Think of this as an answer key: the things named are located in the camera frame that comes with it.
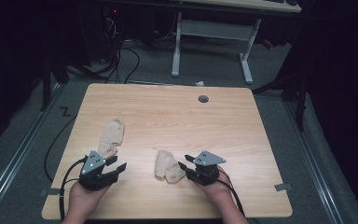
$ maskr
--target wrist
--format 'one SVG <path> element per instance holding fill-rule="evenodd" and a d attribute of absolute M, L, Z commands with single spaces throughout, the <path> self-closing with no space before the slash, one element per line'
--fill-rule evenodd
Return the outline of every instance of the wrist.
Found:
<path fill-rule="evenodd" d="M 68 211 L 62 224 L 83 224 L 87 220 L 84 214 Z"/>

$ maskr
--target gray bracket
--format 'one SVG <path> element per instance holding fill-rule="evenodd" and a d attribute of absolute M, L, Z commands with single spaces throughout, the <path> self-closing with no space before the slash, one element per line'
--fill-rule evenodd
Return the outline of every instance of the gray bracket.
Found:
<path fill-rule="evenodd" d="M 95 150 L 92 150 L 89 154 L 89 157 L 86 160 L 86 163 L 83 166 L 83 170 L 81 171 L 82 175 L 86 175 L 87 173 L 100 168 L 101 166 L 106 165 L 106 160 L 100 156 Z"/>
<path fill-rule="evenodd" d="M 208 166 L 208 165 L 215 165 L 218 163 L 224 163 L 226 162 L 226 160 L 214 155 L 209 151 L 203 150 L 199 154 L 199 156 L 193 160 L 193 162 L 197 165 Z"/>

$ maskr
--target black tape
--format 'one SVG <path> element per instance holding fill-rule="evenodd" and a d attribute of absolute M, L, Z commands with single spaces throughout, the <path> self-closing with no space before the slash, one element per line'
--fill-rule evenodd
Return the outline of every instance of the black tape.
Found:
<path fill-rule="evenodd" d="M 289 190 L 292 189 L 292 185 L 290 185 L 290 184 L 285 184 L 285 183 L 280 184 L 280 185 L 275 185 L 274 187 L 275 187 L 275 189 L 276 189 L 277 191 L 281 191 L 281 190 L 289 191 Z"/>

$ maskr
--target dark background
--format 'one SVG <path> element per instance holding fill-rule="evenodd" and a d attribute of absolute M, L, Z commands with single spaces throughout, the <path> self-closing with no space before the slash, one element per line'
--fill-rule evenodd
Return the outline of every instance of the dark background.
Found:
<path fill-rule="evenodd" d="M 277 79 L 303 73 L 301 67 L 307 66 L 307 90 L 325 138 L 358 200 L 358 1 L 300 4 L 304 15 L 337 20 L 300 29 L 297 22 L 265 19 L 256 42 L 294 44 Z M 158 37 L 155 29 L 165 34 L 171 28 L 172 12 L 123 8 L 122 13 L 125 32 L 150 45 Z M 70 5 L 0 1 L 0 134 L 42 77 L 49 51 L 59 51 L 81 64 L 98 60 L 90 51 L 98 46 L 90 48 L 92 38 L 82 29 L 85 18 L 81 15 Z M 282 89 L 298 85 L 292 81 Z"/>

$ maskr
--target gray carpet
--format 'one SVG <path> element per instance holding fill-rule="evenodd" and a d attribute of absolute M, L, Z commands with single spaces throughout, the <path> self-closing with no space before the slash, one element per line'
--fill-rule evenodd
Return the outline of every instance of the gray carpet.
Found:
<path fill-rule="evenodd" d="M 230 45 L 204 45 L 198 50 L 182 51 L 181 75 L 171 77 L 172 48 L 156 45 L 148 47 L 142 44 L 133 49 L 140 56 L 140 64 L 133 73 L 129 83 L 153 82 L 176 85 L 195 85 L 204 81 L 205 86 L 247 87 L 255 89 L 273 80 L 279 71 L 282 61 L 290 46 L 277 47 L 272 50 L 255 45 L 249 64 L 255 83 L 246 85 L 241 71 L 237 53 L 241 52 L 243 43 Z M 186 44 L 185 48 L 195 48 L 196 44 Z M 128 51 L 121 51 L 121 62 L 118 73 L 121 81 L 136 65 L 136 56 Z M 43 189 L 50 187 L 45 176 L 43 161 L 48 147 L 62 127 L 72 118 L 63 116 L 62 106 L 68 107 L 68 113 L 74 116 L 81 104 L 86 88 L 92 82 L 88 78 L 71 76 L 70 82 L 62 89 L 36 136 L 20 170 L 12 180 L 7 192 L 0 202 L 0 223 L 59 223 L 44 220 L 41 211 L 46 199 L 41 196 Z M 41 107 L 42 88 L 39 84 L 32 97 L 12 118 L 9 127 L 0 139 L 0 174 L 10 162 L 21 144 L 21 140 L 39 114 Z M 288 191 L 293 214 L 287 218 L 258 218 L 259 223 L 329 223 L 324 205 L 306 163 L 302 144 L 297 136 L 296 127 L 291 115 L 285 109 L 278 91 L 269 91 L 256 95 L 256 103 L 265 125 L 268 139 L 281 171 L 282 179 L 293 187 Z M 345 223 L 358 223 L 358 204 L 348 187 L 344 176 L 339 171 L 334 157 L 331 155 L 323 133 L 314 117 L 311 101 L 307 101 L 305 114 L 305 132 L 312 151 L 325 175 L 328 185 L 334 191 L 338 207 L 342 210 Z M 60 162 L 72 124 L 60 135 L 48 156 L 48 171 L 54 176 Z M 182 223 L 180 220 L 138 220 L 137 223 Z"/>

